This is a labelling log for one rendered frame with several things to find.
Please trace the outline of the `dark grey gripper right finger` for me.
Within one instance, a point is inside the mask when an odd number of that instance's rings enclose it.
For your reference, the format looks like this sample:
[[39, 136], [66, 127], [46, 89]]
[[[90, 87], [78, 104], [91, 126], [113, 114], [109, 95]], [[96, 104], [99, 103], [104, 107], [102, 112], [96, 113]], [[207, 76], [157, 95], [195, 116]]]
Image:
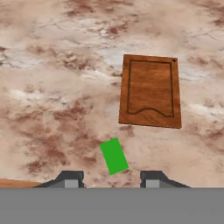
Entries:
[[141, 188], [188, 188], [188, 185], [169, 179], [162, 171], [141, 171], [140, 179]]

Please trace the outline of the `green sponge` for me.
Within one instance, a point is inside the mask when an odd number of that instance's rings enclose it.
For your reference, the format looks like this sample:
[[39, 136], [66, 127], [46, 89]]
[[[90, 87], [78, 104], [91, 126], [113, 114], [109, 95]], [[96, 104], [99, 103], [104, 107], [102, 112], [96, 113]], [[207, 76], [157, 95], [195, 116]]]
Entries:
[[113, 138], [107, 142], [101, 143], [100, 147], [110, 175], [114, 175], [129, 168], [118, 138]]

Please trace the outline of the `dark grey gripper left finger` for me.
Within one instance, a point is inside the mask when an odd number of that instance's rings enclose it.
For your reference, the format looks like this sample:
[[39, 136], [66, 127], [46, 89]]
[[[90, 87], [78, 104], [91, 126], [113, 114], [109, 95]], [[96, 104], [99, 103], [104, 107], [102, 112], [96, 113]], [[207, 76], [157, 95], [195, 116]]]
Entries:
[[62, 171], [56, 179], [37, 185], [37, 188], [83, 188], [84, 171]]

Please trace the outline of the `light wooden board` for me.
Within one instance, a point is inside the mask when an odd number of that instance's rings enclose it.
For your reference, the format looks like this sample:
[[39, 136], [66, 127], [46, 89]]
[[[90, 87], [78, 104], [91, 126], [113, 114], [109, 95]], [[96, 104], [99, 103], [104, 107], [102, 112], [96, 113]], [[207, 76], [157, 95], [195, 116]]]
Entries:
[[32, 188], [39, 185], [39, 182], [0, 178], [0, 188]]

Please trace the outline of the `brown wooden cutting board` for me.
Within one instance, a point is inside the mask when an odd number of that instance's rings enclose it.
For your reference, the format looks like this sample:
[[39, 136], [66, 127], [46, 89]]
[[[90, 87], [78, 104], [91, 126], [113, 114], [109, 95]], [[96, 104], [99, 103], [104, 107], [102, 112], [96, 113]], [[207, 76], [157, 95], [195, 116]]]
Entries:
[[177, 58], [123, 55], [119, 123], [182, 127]]

